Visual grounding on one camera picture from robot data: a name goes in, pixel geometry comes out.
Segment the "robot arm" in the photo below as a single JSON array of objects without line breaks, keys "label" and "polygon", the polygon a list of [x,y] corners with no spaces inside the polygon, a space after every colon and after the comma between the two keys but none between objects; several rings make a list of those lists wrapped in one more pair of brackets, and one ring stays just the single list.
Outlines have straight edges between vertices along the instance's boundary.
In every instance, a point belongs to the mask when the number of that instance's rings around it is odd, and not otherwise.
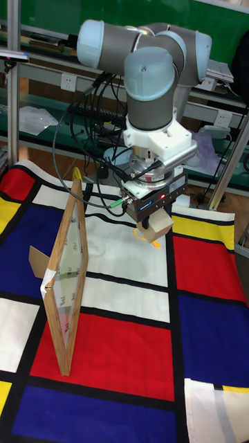
[{"label": "robot arm", "polygon": [[[163,23],[134,28],[86,20],[79,33],[81,63],[124,76],[124,143],[132,148],[133,172],[122,192],[127,212],[150,242],[169,230],[165,207],[184,191],[181,164],[197,149],[177,121],[174,93],[178,84],[190,88],[204,80],[211,45],[208,35]],[[160,220],[157,231],[152,219]]]}]

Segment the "green wall panel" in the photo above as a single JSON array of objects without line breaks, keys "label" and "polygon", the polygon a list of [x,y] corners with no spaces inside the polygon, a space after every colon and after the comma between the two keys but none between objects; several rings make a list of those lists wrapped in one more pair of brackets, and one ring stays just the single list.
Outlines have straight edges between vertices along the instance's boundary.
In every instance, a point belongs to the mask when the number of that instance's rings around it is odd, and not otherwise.
[{"label": "green wall panel", "polygon": [[[0,19],[6,19],[6,0],[0,0]],[[213,39],[211,58],[231,63],[249,15],[194,0],[23,0],[22,24],[78,33],[86,19],[138,26],[165,21],[199,30]]]}]

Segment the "wooden picture frame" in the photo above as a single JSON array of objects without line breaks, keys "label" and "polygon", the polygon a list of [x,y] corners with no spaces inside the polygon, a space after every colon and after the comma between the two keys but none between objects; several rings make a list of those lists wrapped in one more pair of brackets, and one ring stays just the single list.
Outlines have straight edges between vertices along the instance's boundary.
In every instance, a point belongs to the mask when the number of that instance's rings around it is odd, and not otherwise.
[{"label": "wooden picture frame", "polygon": [[[74,180],[72,192],[82,198],[81,180]],[[33,260],[33,255],[37,253],[42,254],[30,247],[29,261],[35,275],[34,262],[37,264],[37,260]],[[61,375],[69,375],[71,370],[87,263],[84,204],[69,194],[41,285]]]}]

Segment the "plastic bag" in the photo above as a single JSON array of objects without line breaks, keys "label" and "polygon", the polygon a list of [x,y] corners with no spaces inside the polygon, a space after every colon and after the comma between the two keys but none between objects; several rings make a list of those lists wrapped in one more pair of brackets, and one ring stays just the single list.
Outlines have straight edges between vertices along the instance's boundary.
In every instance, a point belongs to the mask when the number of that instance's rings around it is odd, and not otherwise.
[{"label": "plastic bag", "polygon": [[38,136],[48,126],[57,126],[58,121],[46,109],[25,106],[19,112],[19,130]]},{"label": "plastic bag", "polygon": [[[187,168],[203,174],[214,175],[220,158],[215,153],[212,137],[206,132],[192,132],[192,139],[197,142],[197,153],[192,159],[185,162]],[[220,166],[217,175],[221,173],[223,167],[224,165]]]}]

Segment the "sticker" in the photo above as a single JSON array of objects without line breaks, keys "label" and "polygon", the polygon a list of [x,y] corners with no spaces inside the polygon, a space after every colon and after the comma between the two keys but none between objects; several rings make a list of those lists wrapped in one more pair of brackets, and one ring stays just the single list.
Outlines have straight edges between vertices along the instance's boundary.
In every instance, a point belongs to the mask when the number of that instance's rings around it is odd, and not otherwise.
[{"label": "sticker", "polygon": [[149,201],[148,203],[146,203],[144,206],[141,206],[141,207],[138,209],[138,212],[140,212],[141,210],[143,210],[143,209],[147,208],[148,206],[152,205],[153,202],[154,202],[154,200],[151,200],[151,201]]},{"label": "sticker", "polygon": [[54,278],[56,274],[56,271],[52,271],[51,269],[46,269],[46,272],[44,274],[44,279],[42,280],[41,284],[41,296],[42,298],[46,295],[46,285]]},{"label": "sticker", "polygon": [[164,175],[158,175],[157,177],[152,177],[151,181],[161,181],[164,179]]}]

